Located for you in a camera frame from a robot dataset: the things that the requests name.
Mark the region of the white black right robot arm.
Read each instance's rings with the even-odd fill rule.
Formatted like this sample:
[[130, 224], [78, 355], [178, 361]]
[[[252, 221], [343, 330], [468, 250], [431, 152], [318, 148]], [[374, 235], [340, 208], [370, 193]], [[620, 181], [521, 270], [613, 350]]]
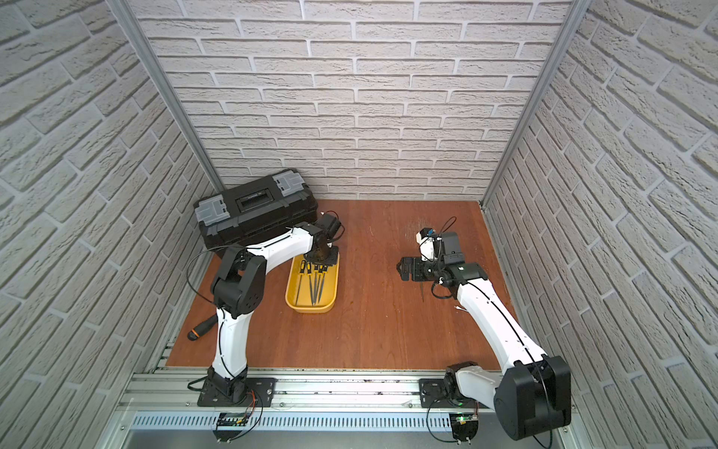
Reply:
[[447, 368], [441, 385], [420, 383], [422, 406], [483, 405], [495, 412], [514, 441], [564, 428], [571, 422], [571, 370], [548, 355], [509, 313], [486, 271], [469, 263], [454, 232], [425, 227], [416, 235], [420, 254], [396, 266], [403, 281], [431, 282], [448, 289], [474, 320], [499, 362], [488, 372], [474, 362]]

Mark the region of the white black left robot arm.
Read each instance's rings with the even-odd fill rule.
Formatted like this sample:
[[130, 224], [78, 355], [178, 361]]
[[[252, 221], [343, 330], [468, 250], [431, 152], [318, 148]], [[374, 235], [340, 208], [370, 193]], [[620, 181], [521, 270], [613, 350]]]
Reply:
[[285, 300], [295, 311], [325, 314], [334, 307], [340, 270], [335, 242], [343, 230], [338, 217], [325, 213], [312, 224], [301, 223], [268, 241], [226, 249], [211, 285], [219, 330], [207, 377], [224, 396], [244, 394], [250, 321], [273, 269], [292, 263]]

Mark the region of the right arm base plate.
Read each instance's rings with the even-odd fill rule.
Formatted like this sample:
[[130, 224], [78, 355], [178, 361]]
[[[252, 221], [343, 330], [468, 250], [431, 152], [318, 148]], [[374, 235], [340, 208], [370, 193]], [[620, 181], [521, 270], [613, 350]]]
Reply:
[[476, 362], [466, 361], [448, 366], [441, 379], [421, 378], [418, 381], [423, 408], [478, 406], [495, 409], [494, 394], [501, 375], [488, 372]]

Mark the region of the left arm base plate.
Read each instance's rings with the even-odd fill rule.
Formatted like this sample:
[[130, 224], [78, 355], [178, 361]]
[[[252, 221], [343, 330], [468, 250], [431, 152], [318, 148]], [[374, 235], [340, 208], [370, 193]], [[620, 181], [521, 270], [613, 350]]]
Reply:
[[220, 376], [209, 368], [199, 391], [198, 407], [256, 407], [271, 406], [276, 378], [247, 377], [247, 371], [234, 379]]

